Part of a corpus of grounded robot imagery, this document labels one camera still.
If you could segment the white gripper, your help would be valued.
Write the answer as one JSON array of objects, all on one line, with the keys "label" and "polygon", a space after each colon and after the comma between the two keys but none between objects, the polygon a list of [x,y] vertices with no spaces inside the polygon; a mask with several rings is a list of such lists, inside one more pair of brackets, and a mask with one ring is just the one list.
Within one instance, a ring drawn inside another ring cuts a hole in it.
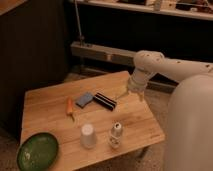
[{"label": "white gripper", "polygon": [[[144,90],[146,88],[145,84],[139,84],[136,82],[132,77],[130,77],[127,81],[127,89],[132,93],[139,93],[139,100],[142,102],[144,100]],[[119,98],[125,97],[129,94],[129,92],[124,92],[121,95],[117,96],[115,99],[118,100]]]}]

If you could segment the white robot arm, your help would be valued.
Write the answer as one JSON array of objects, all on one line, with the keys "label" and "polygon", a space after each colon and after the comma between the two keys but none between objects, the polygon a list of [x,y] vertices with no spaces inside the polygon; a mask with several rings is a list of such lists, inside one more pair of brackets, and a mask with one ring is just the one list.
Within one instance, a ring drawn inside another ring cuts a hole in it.
[{"label": "white robot arm", "polygon": [[213,63],[147,50],[133,62],[128,91],[141,94],[157,73],[178,83],[168,105],[163,171],[213,171]]}]

